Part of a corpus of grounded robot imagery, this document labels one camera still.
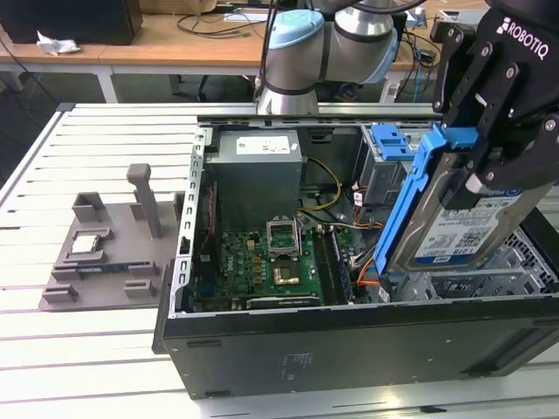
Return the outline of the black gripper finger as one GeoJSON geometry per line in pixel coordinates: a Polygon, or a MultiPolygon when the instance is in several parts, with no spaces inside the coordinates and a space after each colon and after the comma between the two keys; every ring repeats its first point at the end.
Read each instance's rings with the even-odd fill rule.
{"type": "Polygon", "coordinates": [[[482,105],[475,94],[488,75],[493,42],[464,25],[453,25],[442,37],[432,108],[448,127],[474,127],[482,105]]]}
{"type": "Polygon", "coordinates": [[[526,63],[471,63],[443,122],[477,136],[442,202],[469,210],[483,195],[528,191],[558,179],[558,78],[526,63]]]}

